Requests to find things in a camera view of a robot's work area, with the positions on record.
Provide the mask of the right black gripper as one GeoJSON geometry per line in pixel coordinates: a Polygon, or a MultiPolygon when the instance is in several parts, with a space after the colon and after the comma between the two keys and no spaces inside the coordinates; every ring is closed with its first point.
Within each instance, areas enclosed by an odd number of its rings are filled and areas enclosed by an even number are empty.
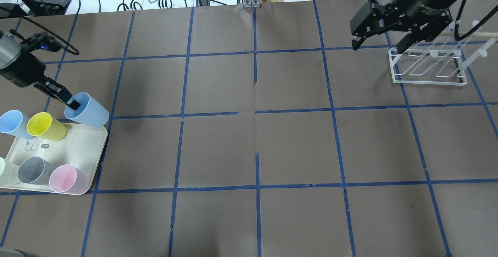
{"type": "Polygon", "coordinates": [[[367,0],[350,20],[352,49],[358,50],[365,40],[390,30],[409,32],[396,45],[404,53],[413,44],[432,42],[453,21],[449,11],[457,0],[391,0],[381,5],[367,0]]]}

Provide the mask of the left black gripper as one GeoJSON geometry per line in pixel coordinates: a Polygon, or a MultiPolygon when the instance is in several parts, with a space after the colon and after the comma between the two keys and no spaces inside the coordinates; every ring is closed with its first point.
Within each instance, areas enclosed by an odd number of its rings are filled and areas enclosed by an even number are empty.
{"type": "Polygon", "coordinates": [[[72,110],[80,108],[80,103],[73,98],[73,94],[66,87],[46,77],[46,65],[31,53],[11,56],[1,56],[1,77],[9,80],[18,87],[35,88],[52,99],[57,99],[72,110]]]}

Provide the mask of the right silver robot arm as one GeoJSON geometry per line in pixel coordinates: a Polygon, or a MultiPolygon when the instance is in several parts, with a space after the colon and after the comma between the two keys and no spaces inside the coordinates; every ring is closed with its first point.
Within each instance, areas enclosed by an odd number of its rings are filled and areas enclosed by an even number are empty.
{"type": "Polygon", "coordinates": [[[403,53],[413,44],[432,42],[453,21],[449,8],[457,0],[391,0],[380,5],[367,0],[350,20],[352,49],[358,50],[365,40],[395,30],[406,32],[396,46],[403,53]]]}

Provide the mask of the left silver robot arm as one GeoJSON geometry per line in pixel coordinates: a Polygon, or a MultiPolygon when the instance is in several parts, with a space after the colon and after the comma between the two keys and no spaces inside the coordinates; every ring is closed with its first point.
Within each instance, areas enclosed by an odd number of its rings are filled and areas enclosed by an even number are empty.
{"type": "Polygon", "coordinates": [[[0,74],[18,87],[34,86],[52,99],[57,99],[72,110],[81,104],[73,98],[66,87],[45,76],[46,65],[32,52],[39,49],[57,52],[62,44],[40,32],[25,39],[11,29],[9,33],[1,32],[0,39],[0,74]]]}

